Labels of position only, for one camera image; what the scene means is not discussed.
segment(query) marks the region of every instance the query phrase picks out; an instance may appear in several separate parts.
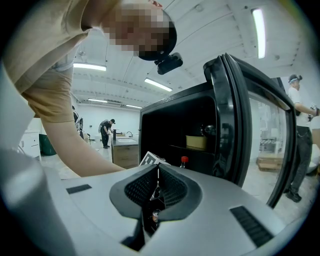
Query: sleeve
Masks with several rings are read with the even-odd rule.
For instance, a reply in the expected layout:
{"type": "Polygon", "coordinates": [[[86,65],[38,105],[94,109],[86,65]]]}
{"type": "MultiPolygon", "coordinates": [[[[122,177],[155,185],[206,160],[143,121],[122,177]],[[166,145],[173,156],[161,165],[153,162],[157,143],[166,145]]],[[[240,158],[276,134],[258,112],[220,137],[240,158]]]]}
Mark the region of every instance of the sleeve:
{"type": "Polygon", "coordinates": [[[71,104],[73,67],[65,71],[49,69],[22,93],[29,106],[48,123],[74,122],[71,104]]]}
{"type": "Polygon", "coordinates": [[[291,89],[288,95],[289,98],[292,100],[293,104],[301,103],[300,93],[296,89],[291,89]]]}

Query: white ceiling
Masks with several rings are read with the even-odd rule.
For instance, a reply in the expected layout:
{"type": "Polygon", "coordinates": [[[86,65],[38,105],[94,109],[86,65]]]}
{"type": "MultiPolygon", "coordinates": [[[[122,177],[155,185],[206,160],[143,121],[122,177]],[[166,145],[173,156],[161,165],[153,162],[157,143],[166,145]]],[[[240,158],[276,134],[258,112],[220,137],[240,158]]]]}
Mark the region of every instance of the white ceiling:
{"type": "Polygon", "coordinates": [[[183,66],[165,75],[152,61],[109,44],[93,30],[81,43],[75,62],[106,65],[106,71],[75,68],[72,93],[82,103],[88,98],[144,107],[169,95],[205,82],[203,65],[228,53],[255,66],[269,77],[284,77],[302,40],[298,26],[272,0],[159,0],[175,22],[178,52],[183,66]],[[201,5],[202,11],[195,6],[201,5]],[[256,31],[251,10],[261,8],[266,26],[266,56],[258,59],[256,31]],[[173,89],[165,91],[148,83],[150,78],[173,89]]]}

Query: green trash bin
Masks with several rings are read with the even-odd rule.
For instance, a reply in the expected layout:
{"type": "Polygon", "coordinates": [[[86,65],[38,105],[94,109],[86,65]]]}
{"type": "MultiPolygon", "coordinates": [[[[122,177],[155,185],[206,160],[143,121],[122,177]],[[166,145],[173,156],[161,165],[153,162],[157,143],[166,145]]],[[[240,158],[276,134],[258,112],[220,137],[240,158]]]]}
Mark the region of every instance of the green trash bin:
{"type": "Polygon", "coordinates": [[[54,147],[51,145],[47,135],[39,134],[40,151],[46,156],[53,156],[56,153],[54,147]]]}

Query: white cabinet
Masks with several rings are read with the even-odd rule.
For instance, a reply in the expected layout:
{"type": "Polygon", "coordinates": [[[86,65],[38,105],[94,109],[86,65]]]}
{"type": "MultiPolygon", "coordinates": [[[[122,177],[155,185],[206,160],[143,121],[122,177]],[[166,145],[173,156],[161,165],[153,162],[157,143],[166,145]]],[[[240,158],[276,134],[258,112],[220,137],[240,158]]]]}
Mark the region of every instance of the white cabinet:
{"type": "Polygon", "coordinates": [[[26,130],[19,146],[26,155],[32,158],[38,158],[41,161],[38,130],[26,130]]]}

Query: kitchen counter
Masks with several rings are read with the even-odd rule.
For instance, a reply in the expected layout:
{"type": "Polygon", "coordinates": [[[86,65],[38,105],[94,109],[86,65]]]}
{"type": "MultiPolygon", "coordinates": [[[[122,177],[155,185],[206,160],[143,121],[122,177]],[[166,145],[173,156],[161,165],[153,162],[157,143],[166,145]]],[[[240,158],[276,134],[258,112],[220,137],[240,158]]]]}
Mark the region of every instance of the kitchen counter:
{"type": "Polygon", "coordinates": [[[138,141],[130,137],[117,137],[116,140],[112,139],[111,144],[113,147],[139,145],[138,141]]]}
{"type": "Polygon", "coordinates": [[[133,138],[117,137],[111,142],[112,162],[125,169],[139,165],[139,143],[133,138]]]}

